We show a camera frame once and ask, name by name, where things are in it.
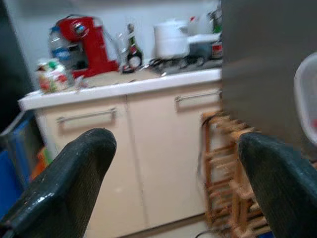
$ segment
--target wooden rack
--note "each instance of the wooden rack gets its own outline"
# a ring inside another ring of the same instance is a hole
[[[206,176],[206,218],[210,227],[230,227],[231,238],[255,238],[270,231],[257,203],[236,151],[236,141],[246,132],[255,131],[245,123],[231,120],[224,113],[204,113],[204,171]],[[211,149],[211,128],[228,135],[228,145]],[[221,178],[213,174],[222,170]]]

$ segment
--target package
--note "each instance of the package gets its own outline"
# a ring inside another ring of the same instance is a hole
[[[58,59],[41,59],[36,76],[44,93],[60,92],[68,88],[66,68]]]

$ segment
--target kitchen cabinet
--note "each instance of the kitchen cabinet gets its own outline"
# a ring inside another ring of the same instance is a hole
[[[150,227],[204,213],[196,176],[201,114],[220,109],[219,84],[128,96]]]
[[[42,111],[58,151],[95,127],[109,129],[117,140],[117,152],[102,184],[87,238],[120,237],[146,228],[126,106],[126,97],[119,97]]]

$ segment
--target wine bottle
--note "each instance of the wine bottle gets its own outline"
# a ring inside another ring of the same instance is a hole
[[[128,64],[131,69],[136,70],[143,63],[143,52],[137,46],[134,36],[134,25],[128,24],[129,31],[129,54],[127,56]]]

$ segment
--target plastic water bottle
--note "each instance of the plastic water bottle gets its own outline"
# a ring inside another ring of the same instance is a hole
[[[50,33],[50,48],[52,56],[58,58],[66,69],[71,69],[71,59],[67,42],[61,35],[59,26],[52,28]]]

